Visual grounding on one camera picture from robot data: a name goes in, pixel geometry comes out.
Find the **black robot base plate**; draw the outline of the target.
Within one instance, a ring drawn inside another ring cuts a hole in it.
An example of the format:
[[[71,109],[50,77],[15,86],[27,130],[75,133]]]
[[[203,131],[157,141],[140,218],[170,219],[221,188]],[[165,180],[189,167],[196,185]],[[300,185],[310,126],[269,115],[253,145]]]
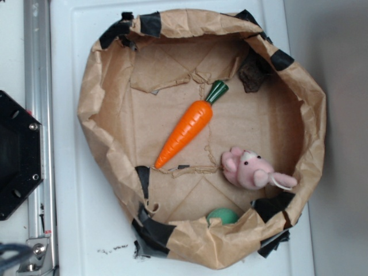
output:
[[[9,219],[42,180],[41,124],[1,91],[1,220]]]

